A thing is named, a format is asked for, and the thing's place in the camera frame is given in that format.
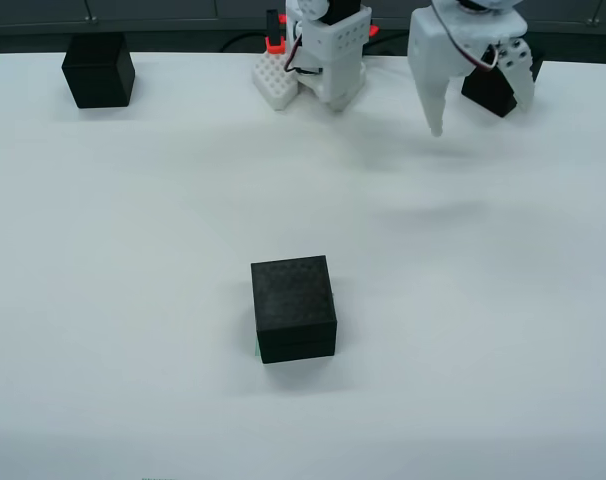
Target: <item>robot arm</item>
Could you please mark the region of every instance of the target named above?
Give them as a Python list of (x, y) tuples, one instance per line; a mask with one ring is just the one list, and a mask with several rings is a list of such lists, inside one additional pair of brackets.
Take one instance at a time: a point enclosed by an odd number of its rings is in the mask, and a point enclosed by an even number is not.
[[(408, 62), (427, 122), (434, 136), (443, 133), (445, 94), (450, 78), (475, 68), (498, 68), (522, 108), (534, 97), (532, 55), (519, 37), (525, 20), (514, 10), (521, 0), (432, 0), (412, 14)], [(490, 52), (491, 60), (483, 61)]]

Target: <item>dark background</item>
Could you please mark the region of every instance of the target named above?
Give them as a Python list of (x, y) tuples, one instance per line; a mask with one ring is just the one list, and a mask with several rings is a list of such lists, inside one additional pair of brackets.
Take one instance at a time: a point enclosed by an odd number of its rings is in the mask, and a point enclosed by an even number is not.
[[(367, 54), (405, 55), (409, 18), (429, 0), (364, 0), (381, 27)], [(265, 10), (285, 0), (0, 0), (0, 53), (65, 51), (74, 33), (126, 32), (131, 51), (262, 52)], [(606, 63), (606, 0), (524, 0), (528, 41), (547, 60)]]

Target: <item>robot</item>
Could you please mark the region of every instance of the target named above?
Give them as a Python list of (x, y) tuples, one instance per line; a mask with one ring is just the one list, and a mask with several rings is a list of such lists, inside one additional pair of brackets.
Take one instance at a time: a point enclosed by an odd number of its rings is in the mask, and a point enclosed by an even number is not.
[(412, 14), (407, 58), (432, 134), (443, 134), (450, 78), (475, 68), (498, 68), (522, 109), (534, 99), (532, 52), (520, 37), (527, 23), (514, 10), (521, 0), (432, 0)]
[(310, 88), (332, 110), (343, 110), (365, 83), (363, 45), (372, 9), (360, 0), (286, 0), (285, 49), (271, 49), (252, 78), (275, 110)]
[[(522, 37), (527, 23), (514, 10), (521, 0), (432, 0), (413, 12), (408, 62), (427, 123), (443, 133), (450, 79), (498, 68), (524, 109), (534, 98), (532, 53)], [(309, 87), (332, 110), (343, 110), (365, 82), (363, 46), (372, 10), (360, 0), (286, 0), (285, 38), (254, 66), (252, 78), (275, 110)]]

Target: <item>black block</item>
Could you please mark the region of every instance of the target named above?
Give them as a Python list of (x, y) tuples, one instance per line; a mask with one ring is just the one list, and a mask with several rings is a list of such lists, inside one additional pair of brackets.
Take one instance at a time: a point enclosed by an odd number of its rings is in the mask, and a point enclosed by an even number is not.
[(334, 354), (336, 313), (325, 257), (252, 264), (263, 363)]
[(63, 61), (63, 73), (77, 107), (127, 107), (134, 65), (121, 33), (75, 35)]
[(263, 363), (289, 362), (305, 358), (331, 357), (334, 355), (336, 342), (298, 343), (284, 347), (261, 350)]
[[(536, 81), (543, 65), (543, 54), (532, 51), (532, 60), (531, 71)], [(474, 70), (463, 82), (461, 93), (501, 118), (516, 108), (514, 90), (498, 68), (490, 72)]]

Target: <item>white lego brick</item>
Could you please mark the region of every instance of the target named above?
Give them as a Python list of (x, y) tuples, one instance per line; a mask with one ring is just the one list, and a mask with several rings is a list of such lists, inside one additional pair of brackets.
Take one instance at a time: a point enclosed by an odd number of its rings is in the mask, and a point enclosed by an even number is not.
[(361, 6), (361, 11), (334, 25), (304, 20), (303, 46), (323, 62), (330, 62), (360, 50), (370, 39), (372, 9)]
[(299, 93), (296, 72), (284, 70), (288, 55), (265, 52), (252, 69), (252, 81), (274, 110), (284, 110)]

